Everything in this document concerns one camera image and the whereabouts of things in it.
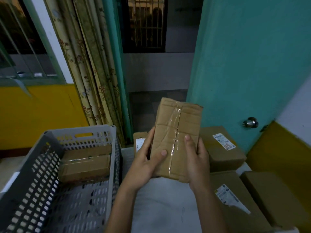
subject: curtain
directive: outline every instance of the curtain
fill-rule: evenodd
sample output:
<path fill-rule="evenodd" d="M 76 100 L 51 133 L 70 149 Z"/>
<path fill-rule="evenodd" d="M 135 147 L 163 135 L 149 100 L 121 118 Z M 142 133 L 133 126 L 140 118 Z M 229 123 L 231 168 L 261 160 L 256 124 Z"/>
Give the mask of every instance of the curtain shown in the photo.
<path fill-rule="evenodd" d="M 122 147 L 120 94 L 102 0 L 45 0 L 90 125 L 117 127 Z"/>

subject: forearm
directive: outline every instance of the forearm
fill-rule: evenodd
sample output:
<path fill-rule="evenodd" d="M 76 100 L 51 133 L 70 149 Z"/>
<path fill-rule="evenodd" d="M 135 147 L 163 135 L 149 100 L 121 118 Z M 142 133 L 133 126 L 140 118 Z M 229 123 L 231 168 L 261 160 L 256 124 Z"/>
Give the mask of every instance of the forearm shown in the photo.
<path fill-rule="evenodd" d="M 128 191 L 122 185 L 120 186 L 105 233 L 131 231 L 135 198 L 136 192 Z"/>
<path fill-rule="evenodd" d="M 221 209 L 217 204 L 215 193 L 210 187 L 194 193 L 203 233 L 227 233 L 227 226 Z"/>

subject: plastic basket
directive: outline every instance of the plastic basket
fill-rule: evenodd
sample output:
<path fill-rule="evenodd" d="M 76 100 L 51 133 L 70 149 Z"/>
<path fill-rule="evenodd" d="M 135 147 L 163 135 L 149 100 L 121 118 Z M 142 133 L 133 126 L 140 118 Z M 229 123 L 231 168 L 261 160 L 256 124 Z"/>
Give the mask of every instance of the plastic basket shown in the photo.
<path fill-rule="evenodd" d="M 65 150 L 111 144 L 110 177 L 69 187 L 57 179 Z M 0 194 L 0 232 L 103 232 L 119 188 L 116 127 L 49 130 Z"/>

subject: brown cardboard package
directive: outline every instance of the brown cardboard package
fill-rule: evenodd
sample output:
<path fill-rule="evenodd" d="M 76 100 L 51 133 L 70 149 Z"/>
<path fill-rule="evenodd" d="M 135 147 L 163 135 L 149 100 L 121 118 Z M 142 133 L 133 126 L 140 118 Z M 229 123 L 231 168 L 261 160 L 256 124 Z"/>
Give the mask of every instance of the brown cardboard package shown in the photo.
<path fill-rule="evenodd" d="M 220 199 L 215 195 L 219 203 L 225 222 L 233 233 L 257 233 L 269 232 L 272 230 L 269 222 L 252 199 L 250 193 L 247 191 L 243 182 L 240 180 L 235 171 L 215 172 L 210 176 L 211 186 L 216 191 L 222 185 L 226 185 L 231 192 L 238 198 L 249 211 L 247 214 L 235 206 L 227 206 L 223 204 Z"/>
<path fill-rule="evenodd" d="M 59 166 L 61 182 L 106 178 L 110 173 L 111 145 L 66 151 Z"/>
<path fill-rule="evenodd" d="M 290 230 L 308 221 L 298 199 L 274 173 L 244 172 L 241 179 L 274 228 Z"/>
<path fill-rule="evenodd" d="M 148 132 L 135 132 L 133 134 L 134 138 L 134 157 L 136 157 L 138 150 L 142 147 L 142 143 L 147 137 Z"/>
<path fill-rule="evenodd" d="M 164 149 L 168 154 L 155 171 L 156 176 L 189 182 L 184 138 L 189 134 L 197 145 L 202 110 L 203 107 L 196 104 L 162 98 L 156 116 L 150 157 Z"/>
<path fill-rule="evenodd" d="M 223 126 L 203 127 L 200 137 L 210 156 L 211 172 L 236 170 L 245 162 L 244 152 Z"/>

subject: silver door knob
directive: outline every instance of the silver door knob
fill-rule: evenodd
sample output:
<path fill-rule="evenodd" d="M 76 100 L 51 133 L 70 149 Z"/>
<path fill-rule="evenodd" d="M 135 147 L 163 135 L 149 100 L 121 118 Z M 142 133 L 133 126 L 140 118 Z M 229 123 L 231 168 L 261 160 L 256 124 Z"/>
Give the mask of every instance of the silver door knob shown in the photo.
<path fill-rule="evenodd" d="M 249 117 L 247 120 L 243 121 L 243 127 L 256 128 L 258 127 L 258 121 L 254 117 Z"/>

